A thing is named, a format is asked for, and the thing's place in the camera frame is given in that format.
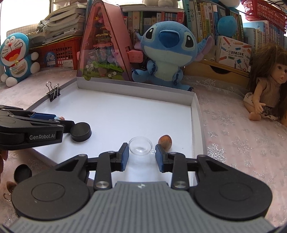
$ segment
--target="white tray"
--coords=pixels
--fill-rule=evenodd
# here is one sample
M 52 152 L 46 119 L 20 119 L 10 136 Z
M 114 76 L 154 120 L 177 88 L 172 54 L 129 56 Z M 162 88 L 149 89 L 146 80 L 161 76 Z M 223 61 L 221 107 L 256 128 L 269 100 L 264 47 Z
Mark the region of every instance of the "white tray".
M 61 95 L 50 102 L 48 96 L 29 110 L 63 116 L 75 123 L 86 122 L 92 136 L 85 142 L 74 142 L 65 134 L 62 143 L 34 148 L 40 159 L 50 164 L 61 163 L 77 154 L 98 157 L 105 151 L 118 151 L 122 143 L 136 136 L 151 140 L 153 148 L 165 134 L 172 138 L 170 151 L 196 158 L 206 154 L 201 113 L 196 94 L 172 88 L 127 81 L 82 77 L 61 88 Z M 93 179 L 95 172 L 90 172 Z M 190 185 L 195 185 L 193 173 Z M 113 172 L 113 185 L 117 181 L 166 181 L 170 185 L 171 173 L 160 173 L 153 154 L 135 156 L 130 153 L 124 172 Z

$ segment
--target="doll's dress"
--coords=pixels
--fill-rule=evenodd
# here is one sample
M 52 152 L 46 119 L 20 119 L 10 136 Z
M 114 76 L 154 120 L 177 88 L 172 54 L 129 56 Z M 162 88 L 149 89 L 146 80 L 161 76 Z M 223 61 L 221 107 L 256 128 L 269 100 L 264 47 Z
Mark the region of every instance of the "doll's dress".
M 272 77 L 269 78 L 257 78 L 256 83 L 260 81 L 263 91 L 260 96 L 260 102 L 266 104 L 262 106 L 263 112 L 260 114 L 263 118 L 269 118 L 271 120 L 277 120 L 278 117 L 274 111 L 275 106 L 278 104 L 280 99 L 280 84 L 277 83 Z M 254 106 L 253 93 L 248 92 L 243 101 Z

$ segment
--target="black round disc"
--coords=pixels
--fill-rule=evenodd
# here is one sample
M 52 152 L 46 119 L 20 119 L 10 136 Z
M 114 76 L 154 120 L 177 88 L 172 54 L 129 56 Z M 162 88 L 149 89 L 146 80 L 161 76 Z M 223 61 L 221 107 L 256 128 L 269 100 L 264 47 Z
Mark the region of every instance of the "black round disc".
M 73 125 L 70 133 L 71 133 L 72 139 L 77 142 L 86 141 L 92 135 L 90 125 L 85 122 L 79 122 Z
M 52 221 L 81 210 L 89 201 L 87 185 L 70 172 L 51 171 L 18 184 L 11 201 L 18 216 Z
M 213 216 L 246 221 L 265 216 L 272 192 L 263 182 L 240 174 L 214 172 L 195 188 L 195 200 Z
M 19 165 L 14 171 L 14 180 L 17 184 L 32 176 L 31 169 L 26 164 Z

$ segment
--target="doraemon's open mouth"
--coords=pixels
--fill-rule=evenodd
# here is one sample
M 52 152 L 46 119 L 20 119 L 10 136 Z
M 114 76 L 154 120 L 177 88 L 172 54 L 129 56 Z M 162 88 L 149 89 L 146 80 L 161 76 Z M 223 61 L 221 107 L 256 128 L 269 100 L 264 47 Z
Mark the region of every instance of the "doraemon's open mouth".
M 15 61 L 20 54 L 21 48 L 16 48 L 14 50 L 12 50 L 11 52 L 9 52 L 4 58 L 7 61 Z

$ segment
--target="brown nut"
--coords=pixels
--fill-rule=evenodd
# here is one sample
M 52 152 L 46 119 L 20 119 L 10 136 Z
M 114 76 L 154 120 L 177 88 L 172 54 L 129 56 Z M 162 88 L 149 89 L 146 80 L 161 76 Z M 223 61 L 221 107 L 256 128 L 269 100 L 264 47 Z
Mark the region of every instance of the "brown nut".
M 7 190 L 9 191 L 9 193 L 12 193 L 13 192 L 13 189 L 16 187 L 16 183 L 12 182 L 12 181 L 7 181 L 6 182 L 6 187 L 7 187 Z
M 165 151 L 168 151 L 172 146 L 172 140 L 169 135 L 163 135 L 158 140 L 158 144 L 160 144 Z

